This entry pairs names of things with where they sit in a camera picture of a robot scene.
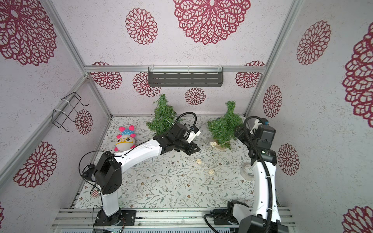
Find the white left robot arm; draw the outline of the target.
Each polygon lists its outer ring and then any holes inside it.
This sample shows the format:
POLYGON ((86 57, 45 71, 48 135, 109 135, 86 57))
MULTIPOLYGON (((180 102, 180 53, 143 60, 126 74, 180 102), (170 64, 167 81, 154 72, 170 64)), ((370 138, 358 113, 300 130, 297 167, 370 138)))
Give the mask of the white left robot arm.
POLYGON ((197 116, 185 112, 182 116, 192 115, 193 124, 187 128, 179 120, 166 132, 145 141, 124 152, 111 153, 103 151, 97 165, 89 164, 79 168, 81 178, 100 191, 102 206, 97 214, 93 227, 115 226, 129 223, 129 218, 122 213, 118 202, 118 189, 122 184, 122 174, 131 167, 169 151, 184 152, 192 155, 201 149, 193 142, 201 132, 196 127, 197 116))

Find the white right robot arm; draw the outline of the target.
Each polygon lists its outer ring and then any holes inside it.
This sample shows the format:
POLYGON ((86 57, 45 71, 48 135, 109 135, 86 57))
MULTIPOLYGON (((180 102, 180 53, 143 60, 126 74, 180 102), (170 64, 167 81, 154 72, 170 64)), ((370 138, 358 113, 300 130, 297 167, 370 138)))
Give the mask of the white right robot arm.
POLYGON ((271 149, 276 130, 266 118, 249 116, 236 130, 235 137, 247 146, 254 174, 254 205, 229 202, 226 215, 205 214, 204 221, 213 231, 217 230, 208 218, 217 218, 236 223, 240 233, 287 233, 282 224, 275 193, 277 157, 271 149))

